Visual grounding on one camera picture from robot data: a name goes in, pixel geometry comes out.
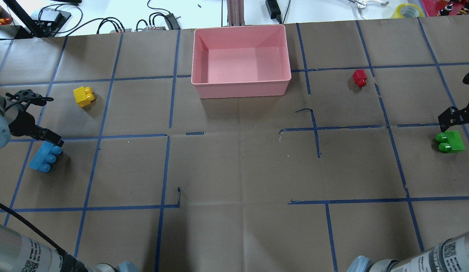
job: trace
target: pink box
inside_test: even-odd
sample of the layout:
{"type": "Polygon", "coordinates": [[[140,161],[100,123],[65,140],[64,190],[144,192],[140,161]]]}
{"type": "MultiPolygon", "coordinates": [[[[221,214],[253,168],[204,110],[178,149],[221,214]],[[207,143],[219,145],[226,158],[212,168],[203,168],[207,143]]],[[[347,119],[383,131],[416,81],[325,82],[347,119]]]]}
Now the pink box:
{"type": "Polygon", "coordinates": [[[283,95],[290,79],[284,25],[194,31],[191,83],[200,98],[283,95]]]}

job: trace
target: yellow building block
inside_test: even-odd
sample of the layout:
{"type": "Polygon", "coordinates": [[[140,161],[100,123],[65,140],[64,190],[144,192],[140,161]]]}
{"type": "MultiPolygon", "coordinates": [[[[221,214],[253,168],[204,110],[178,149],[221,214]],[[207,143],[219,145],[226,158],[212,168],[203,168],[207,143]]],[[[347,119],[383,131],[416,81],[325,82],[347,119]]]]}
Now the yellow building block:
{"type": "Polygon", "coordinates": [[[74,89],[73,94],[75,95],[75,101],[80,107],[89,105],[93,100],[95,100],[91,87],[81,86],[80,88],[74,89]]]}

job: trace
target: yellow tape roll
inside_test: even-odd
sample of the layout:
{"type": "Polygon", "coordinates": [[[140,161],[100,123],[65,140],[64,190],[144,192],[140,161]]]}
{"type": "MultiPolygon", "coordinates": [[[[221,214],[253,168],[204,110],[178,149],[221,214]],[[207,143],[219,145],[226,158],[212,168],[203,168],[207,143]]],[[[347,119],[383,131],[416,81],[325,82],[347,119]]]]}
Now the yellow tape roll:
{"type": "Polygon", "coordinates": [[[395,9],[394,14],[392,14],[391,18],[416,18],[416,17],[424,17],[423,10],[420,7],[414,4],[400,4],[395,9]]]}

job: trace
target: blue building block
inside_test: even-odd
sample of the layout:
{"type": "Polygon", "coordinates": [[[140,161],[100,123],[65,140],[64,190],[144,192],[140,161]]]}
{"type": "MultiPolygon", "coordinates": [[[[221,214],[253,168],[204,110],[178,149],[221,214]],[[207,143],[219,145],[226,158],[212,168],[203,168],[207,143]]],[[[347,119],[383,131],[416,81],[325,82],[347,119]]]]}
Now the blue building block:
{"type": "Polygon", "coordinates": [[[29,163],[29,167],[43,173],[49,172],[51,170],[51,164],[56,162],[55,155],[59,155],[62,152],[63,150],[61,147],[55,146],[52,143],[45,141],[29,163]]]}

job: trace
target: qr code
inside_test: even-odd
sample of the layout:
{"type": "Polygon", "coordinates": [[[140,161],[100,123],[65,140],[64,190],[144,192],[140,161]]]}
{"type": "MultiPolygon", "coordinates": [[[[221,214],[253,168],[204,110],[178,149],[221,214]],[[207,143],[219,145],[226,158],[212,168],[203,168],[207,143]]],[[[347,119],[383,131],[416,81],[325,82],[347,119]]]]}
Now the qr code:
{"type": "Polygon", "coordinates": [[[444,246],[443,255],[445,258],[450,258],[456,255],[456,242],[444,246]]]}
{"type": "Polygon", "coordinates": [[[32,262],[32,261],[26,261],[26,263],[24,264],[24,267],[23,269],[21,270],[21,272],[36,272],[36,270],[38,269],[38,263],[35,263],[35,262],[32,262]]]}

